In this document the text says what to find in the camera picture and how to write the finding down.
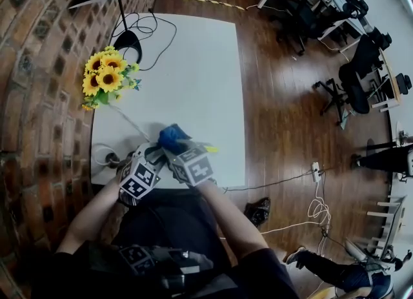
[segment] power strip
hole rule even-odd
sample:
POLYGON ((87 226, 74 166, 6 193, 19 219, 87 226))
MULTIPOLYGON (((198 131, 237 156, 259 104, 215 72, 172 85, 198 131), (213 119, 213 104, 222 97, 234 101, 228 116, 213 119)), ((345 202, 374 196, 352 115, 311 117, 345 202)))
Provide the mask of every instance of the power strip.
POLYGON ((318 165, 318 162, 313 162, 311 164, 311 169, 312 169, 313 181, 316 183, 320 182, 321 176, 320 176, 320 166, 318 165))

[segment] sneaker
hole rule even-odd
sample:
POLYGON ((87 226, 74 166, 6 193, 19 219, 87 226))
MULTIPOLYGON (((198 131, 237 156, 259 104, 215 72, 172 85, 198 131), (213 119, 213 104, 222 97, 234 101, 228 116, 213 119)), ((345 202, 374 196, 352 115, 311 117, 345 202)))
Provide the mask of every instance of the sneaker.
POLYGON ((285 260, 285 263, 286 263, 287 265, 289 265, 289 264, 291 264, 291 263, 293 263, 293 262, 298 261, 298 256, 299 256, 298 253, 300 253, 300 252, 302 252, 302 251, 305 251, 305 250, 306 250, 305 247, 299 247, 296 252, 290 254, 290 255, 287 257, 287 259, 285 260))

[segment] blue object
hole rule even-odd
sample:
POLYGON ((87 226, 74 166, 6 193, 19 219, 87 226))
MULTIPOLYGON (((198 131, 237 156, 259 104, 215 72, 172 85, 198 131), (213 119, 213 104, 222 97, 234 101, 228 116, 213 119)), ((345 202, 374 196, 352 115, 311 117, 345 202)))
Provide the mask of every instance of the blue object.
POLYGON ((164 148, 175 154, 176 156, 184 153, 188 147, 184 143, 177 142, 178 139, 191 139, 190 136, 176 124, 163 129, 159 133, 158 143, 164 148))

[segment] person's leg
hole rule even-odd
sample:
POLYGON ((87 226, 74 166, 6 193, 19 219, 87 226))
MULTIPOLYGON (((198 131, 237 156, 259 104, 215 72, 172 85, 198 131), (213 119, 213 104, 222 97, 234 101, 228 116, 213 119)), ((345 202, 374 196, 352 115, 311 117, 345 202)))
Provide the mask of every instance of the person's leg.
POLYGON ((329 259, 307 250, 297 253, 296 261, 310 272, 320 277, 324 282, 342 288, 347 265, 339 265, 329 259))

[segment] jeans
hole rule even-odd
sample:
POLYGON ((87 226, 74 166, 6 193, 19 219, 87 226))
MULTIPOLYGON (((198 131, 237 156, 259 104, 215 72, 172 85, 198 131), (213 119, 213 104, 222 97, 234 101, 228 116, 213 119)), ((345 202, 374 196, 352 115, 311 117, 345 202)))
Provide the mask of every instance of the jeans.
POLYGON ((309 251, 298 253, 297 262, 316 274, 324 282, 345 292, 370 286, 368 274, 360 265, 339 265, 309 251))

